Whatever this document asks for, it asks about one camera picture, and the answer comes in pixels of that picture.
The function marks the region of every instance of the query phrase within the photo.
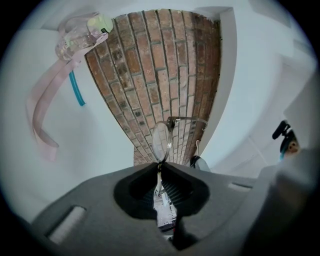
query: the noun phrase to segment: bottle cap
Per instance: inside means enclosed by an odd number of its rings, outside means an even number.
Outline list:
[[[95,27],[101,33],[110,33],[114,28],[114,24],[109,17],[104,16],[103,14],[99,14],[88,20],[87,25],[89,27]]]

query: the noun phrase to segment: clear plastic bottle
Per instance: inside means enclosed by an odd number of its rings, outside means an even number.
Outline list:
[[[77,51],[94,46],[102,33],[109,33],[112,29],[112,20],[102,14],[73,18],[67,22],[68,32],[59,39],[55,52],[61,60],[69,61]]]

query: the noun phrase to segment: pink ribbon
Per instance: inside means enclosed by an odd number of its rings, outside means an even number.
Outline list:
[[[61,35],[65,34],[64,28],[59,27]],[[72,60],[57,60],[39,79],[31,90],[31,94],[26,101],[26,110],[31,129],[34,133],[35,140],[39,150],[45,159],[49,161],[56,160],[58,143],[56,143],[43,129],[42,125],[47,110],[55,97],[58,89],[68,77],[69,73],[76,68],[81,59],[98,44],[108,38],[108,33],[103,33],[97,39],[94,46],[77,51]]]

